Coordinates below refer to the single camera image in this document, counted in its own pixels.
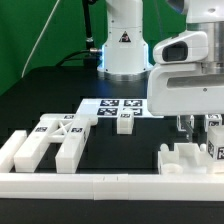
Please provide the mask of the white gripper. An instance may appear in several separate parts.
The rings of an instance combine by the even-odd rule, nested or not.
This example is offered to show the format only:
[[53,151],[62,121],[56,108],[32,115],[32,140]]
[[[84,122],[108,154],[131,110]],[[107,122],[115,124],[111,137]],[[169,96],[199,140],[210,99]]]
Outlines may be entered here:
[[156,64],[148,79],[147,107],[153,115],[180,117],[187,139],[193,139],[189,115],[224,114],[224,74],[204,73],[208,37],[185,31],[159,42],[153,49]]

